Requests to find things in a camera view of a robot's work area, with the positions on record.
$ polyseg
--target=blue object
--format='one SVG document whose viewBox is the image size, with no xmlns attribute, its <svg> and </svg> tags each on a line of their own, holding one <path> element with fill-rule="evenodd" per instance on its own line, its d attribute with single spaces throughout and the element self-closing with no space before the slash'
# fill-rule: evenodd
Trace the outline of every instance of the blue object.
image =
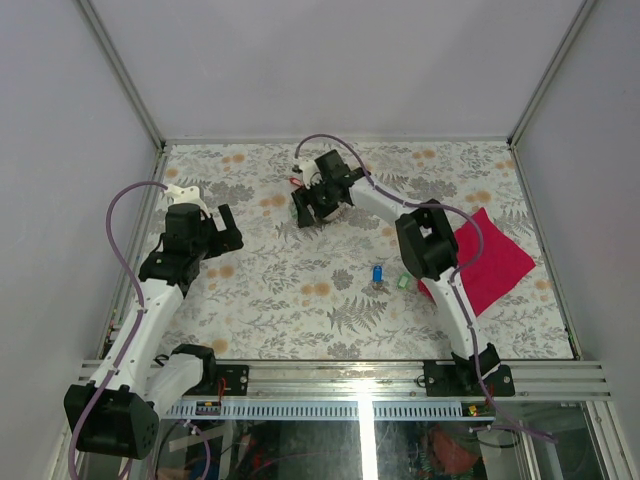
<svg viewBox="0 0 640 480">
<path fill-rule="evenodd" d="M 382 267 L 376 265 L 373 267 L 373 283 L 380 283 L 382 281 Z"/>
</svg>

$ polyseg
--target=red object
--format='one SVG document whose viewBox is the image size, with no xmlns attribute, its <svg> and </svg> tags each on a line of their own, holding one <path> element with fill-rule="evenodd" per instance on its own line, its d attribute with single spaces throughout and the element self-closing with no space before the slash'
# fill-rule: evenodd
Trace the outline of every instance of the red object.
<svg viewBox="0 0 640 480">
<path fill-rule="evenodd" d="M 533 259 L 513 240 L 498 230 L 482 208 L 473 219 L 484 235 L 484 252 L 469 268 L 460 273 L 464 289 L 469 297 L 476 316 L 489 308 L 496 300 L 511 291 L 522 278 L 535 266 Z M 467 263 L 478 251 L 478 234 L 469 222 L 455 233 L 460 247 L 458 262 Z M 427 288 L 418 282 L 418 288 L 429 298 Z"/>
</svg>

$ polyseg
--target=tabletop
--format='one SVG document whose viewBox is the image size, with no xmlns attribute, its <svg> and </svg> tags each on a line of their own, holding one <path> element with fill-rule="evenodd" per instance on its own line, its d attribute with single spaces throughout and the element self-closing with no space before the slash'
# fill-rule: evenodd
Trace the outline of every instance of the tabletop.
<svg viewBox="0 0 640 480">
<path fill-rule="evenodd" d="M 435 198 L 493 223 L 535 261 L 516 287 L 478 323 L 502 358 L 572 358 L 544 257 L 504 142 L 361 142 L 353 147 L 384 184 L 412 199 Z M 309 143 L 301 158 L 337 148 Z M 202 262 L 200 276 L 160 346 L 213 347 L 220 358 L 438 359 L 450 346 L 435 304 L 406 272 L 395 228 L 345 206 L 325 225 L 299 229 L 292 205 L 293 144 L 173 145 L 165 183 L 197 185 L 210 210 L 229 204 L 244 248 Z M 145 252 L 164 230 L 159 197 Z M 452 227 L 464 220 L 449 215 Z M 372 268 L 385 287 L 373 289 Z"/>
</svg>

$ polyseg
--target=floral pattern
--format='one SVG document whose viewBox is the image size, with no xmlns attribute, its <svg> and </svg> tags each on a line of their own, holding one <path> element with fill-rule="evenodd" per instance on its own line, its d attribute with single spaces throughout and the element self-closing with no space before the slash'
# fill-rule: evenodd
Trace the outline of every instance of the floral pattern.
<svg viewBox="0 0 640 480">
<path fill-rule="evenodd" d="M 181 342 L 212 346 L 221 358 L 447 358 L 449 342 L 431 300 L 406 270 L 395 229 L 342 207 L 333 221 L 299 229 L 289 182 L 295 145 L 174 145 L 165 183 L 197 185 L 215 211 L 227 203 L 243 233 L 242 250 L 202 262 L 200 276 L 164 334 L 160 350 Z M 313 159 L 334 148 L 313 143 Z M 502 142 L 354 144 L 374 175 L 414 199 L 436 198 L 474 212 L 485 207 L 532 256 L 534 270 L 479 318 L 503 358 L 571 358 L 563 320 Z M 345 161 L 353 158 L 338 148 Z M 158 199 L 144 254 L 164 229 Z M 454 229 L 463 224 L 450 216 Z M 371 285 L 381 265 L 385 283 Z"/>
</svg>

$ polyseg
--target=table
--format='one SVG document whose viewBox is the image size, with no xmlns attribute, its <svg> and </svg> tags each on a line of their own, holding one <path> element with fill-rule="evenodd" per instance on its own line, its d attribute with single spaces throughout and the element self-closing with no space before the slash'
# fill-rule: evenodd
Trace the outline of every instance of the table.
<svg viewBox="0 0 640 480">
<path fill-rule="evenodd" d="M 354 143 L 386 185 L 414 199 L 436 198 L 489 217 L 535 261 L 535 268 L 480 317 L 501 357 L 572 358 L 568 335 L 504 142 Z M 302 158 L 334 148 L 309 143 Z M 345 161 L 353 158 L 339 147 Z M 165 332 L 159 353 L 179 343 L 213 347 L 219 358 L 448 358 L 435 304 L 405 272 L 395 229 L 345 207 L 322 227 L 298 229 L 289 182 L 295 145 L 172 145 L 165 183 L 197 185 L 210 208 L 228 203 L 242 250 L 203 262 L 201 274 Z M 164 230 L 159 198 L 144 253 Z M 464 221 L 449 216 L 454 229 Z M 382 265 L 386 288 L 371 287 Z"/>
</svg>

